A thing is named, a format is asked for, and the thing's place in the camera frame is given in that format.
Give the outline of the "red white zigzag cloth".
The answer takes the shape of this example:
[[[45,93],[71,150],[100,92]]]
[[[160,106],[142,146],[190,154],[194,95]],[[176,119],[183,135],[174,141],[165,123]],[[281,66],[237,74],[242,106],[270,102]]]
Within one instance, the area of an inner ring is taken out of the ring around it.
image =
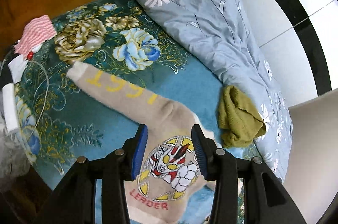
[[[14,46],[15,52],[27,57],[36,47],[56,35],[56,30],[48,15],[32,19],[24,28],[21,39]]]

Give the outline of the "olive green knit garment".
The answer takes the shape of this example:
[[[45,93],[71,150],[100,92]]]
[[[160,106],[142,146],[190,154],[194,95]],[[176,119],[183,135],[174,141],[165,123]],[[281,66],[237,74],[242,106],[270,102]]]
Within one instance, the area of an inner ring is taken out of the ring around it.
[[[266,125],[251,99],[233,85],[223,88],[218,103],[218,127],[225,148],[244,148],[266,134]]]

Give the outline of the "light blue floral duvet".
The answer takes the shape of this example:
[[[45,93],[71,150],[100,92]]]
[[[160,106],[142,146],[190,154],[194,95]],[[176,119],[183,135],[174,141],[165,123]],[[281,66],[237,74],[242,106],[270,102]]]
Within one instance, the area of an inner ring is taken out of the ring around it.
[[[284,179],[292,120],[280,87],[259,49],[241,0],[136,0],[174,40],[223,83],[244,92],[267,126],[256,147]]]

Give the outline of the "beige fuzzy sweater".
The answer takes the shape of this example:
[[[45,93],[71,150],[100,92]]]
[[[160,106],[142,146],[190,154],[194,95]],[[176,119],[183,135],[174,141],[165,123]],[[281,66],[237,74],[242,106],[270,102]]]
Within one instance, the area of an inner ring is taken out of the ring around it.
[[[191,129],[200,120],[188,107],[84,62],[75,62],[67,77],[90,97],[148,127],[140,174],[125,183],[132,220],[177,223],[190,195],[204,186],[215,189],[199,170]]]

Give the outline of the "teal floral bed blanket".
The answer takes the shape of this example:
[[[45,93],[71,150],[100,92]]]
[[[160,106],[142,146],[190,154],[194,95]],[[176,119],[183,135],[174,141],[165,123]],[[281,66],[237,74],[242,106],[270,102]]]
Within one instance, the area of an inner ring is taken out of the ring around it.
[[[213,191],[199,174],[191,127],[220,137],[220,82],[135,0],[99,0],[55,18],[15,85],[19,139],[55,188],[78,156],[105,157],[149,128],[146,163],[126,186],[145,223],[204,223]]]

